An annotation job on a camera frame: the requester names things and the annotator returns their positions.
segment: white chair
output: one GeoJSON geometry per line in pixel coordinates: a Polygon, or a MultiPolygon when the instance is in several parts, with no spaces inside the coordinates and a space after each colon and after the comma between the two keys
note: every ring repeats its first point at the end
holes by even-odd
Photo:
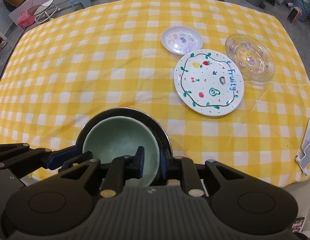
{"type": "Polygon", "coordinates": [[[28,9],[28,14],[35,16],[35,22],[42,24],[46,21],[49,21],[54,15],[55,12],[59,12],[58,8],[54,3],[54,0],[49,0],[48,2],[43,3],[42,5],[35,5],[32,8],[28,9]]]}

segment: yellow checkered tablecloth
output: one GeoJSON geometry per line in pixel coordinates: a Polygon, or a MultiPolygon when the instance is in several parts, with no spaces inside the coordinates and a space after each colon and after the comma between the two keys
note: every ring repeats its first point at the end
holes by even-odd
{"type": "Polygon", "coordinates": [[[294,157],[310,117],[310,82],[271,15],[214,0],[124,0],[40,25],[21,38],[0,82],[0,143],[68,147],[91,117],[117,106],[158,120],[174,155],[196,163],[216,159],[278,186],[306,179],[294,157]],[[175,92],[179,57],[160,41],[175,25],[196,29],[204,49],[222,53],[233,33],[257,38],[274,58],[274,78],[245,82],[244,99],[231,114],[197,114],[175,92]]]}

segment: metal pot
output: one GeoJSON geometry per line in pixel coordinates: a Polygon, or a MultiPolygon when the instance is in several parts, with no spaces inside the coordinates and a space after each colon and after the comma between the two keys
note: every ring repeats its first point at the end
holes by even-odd
{"type": "MultiPolygon", "coordinates": [[[[162,128],[162,126],[148,114],[140,110],[129,108],[129,107],[111,108],[111,109],[108,109],[106,111],[103,111],[95,115],[90,121],[88,121],[88,123],[81,130],[77,138],[77,141],[76,141],[76,146],[82,151],[85,139],[88,133],[90,132],[90,130],[100,121],[107,119],[109,117],[113,117],[113,116],[128,116],[128,117],[134,118],[142,122],[144,125],[148,127],[148,129],[151,130],[151,132],[155,136],[157,143],[159,145],[159,150],[165,147],[167,148],[169,154],[173,156],[173,150],[172,150],[171,143],[169,141],[167,133],[162,128]]],[[[159,166],[156,177],[151,183],[151,186],[167,184],[167,180],[162,179],[161,174],[162,174],[162,171],[161,171],[161,167],[159,166]]]]}

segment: white plate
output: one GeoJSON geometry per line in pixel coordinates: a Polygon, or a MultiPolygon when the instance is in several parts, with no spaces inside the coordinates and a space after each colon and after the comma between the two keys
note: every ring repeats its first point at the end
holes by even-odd
{"type": "Polygon", "coordinates": [[[185,26],[166,29],[161,41],[167,50],[177,55],[185,55],[203,46],[202,36],[196,30],[185,26]]]}
{"type": "Polygon", "coordinates": [[[209,49],[183,56],[174,70],[174,84],[187,106],[210,116],[230,113],[244,95],[243,77],[235,63],[209,49]]]}

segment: small heater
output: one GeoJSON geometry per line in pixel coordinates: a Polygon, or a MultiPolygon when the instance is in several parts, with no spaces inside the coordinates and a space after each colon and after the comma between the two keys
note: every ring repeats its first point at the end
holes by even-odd
{"type": "Polygon", "coordinates": [[[298,21],[298,19],[302,16],[302,10],[300,7],[293,7],[289,16],[287,17],[290,22],[292,23],[296,23],[298,21]]]}

